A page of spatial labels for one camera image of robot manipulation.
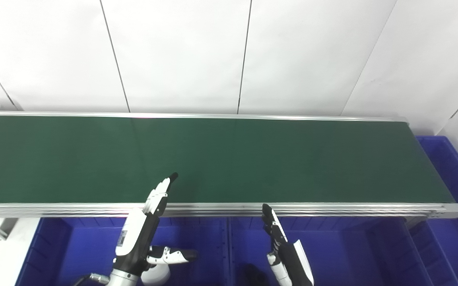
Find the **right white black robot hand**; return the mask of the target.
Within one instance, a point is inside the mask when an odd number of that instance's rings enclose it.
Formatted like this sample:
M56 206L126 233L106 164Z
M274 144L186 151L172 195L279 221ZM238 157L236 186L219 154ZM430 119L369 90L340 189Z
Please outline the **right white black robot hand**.
M275 211L262 204L264 230L271 239L268 264L280 286L314 286L310 262L300 240L289 242Z

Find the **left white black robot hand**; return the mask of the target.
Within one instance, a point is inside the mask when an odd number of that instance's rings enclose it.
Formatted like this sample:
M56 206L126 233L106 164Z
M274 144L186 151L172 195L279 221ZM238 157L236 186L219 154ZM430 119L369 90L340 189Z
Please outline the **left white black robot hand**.
M185 264L198 258L193 249L152 246L168 201L171 184L178 177L176 172L158 183L150 191L142 208L133 208L122 227L116 244L116 257L110 273L110 283L136 284L142 273L158 265Z

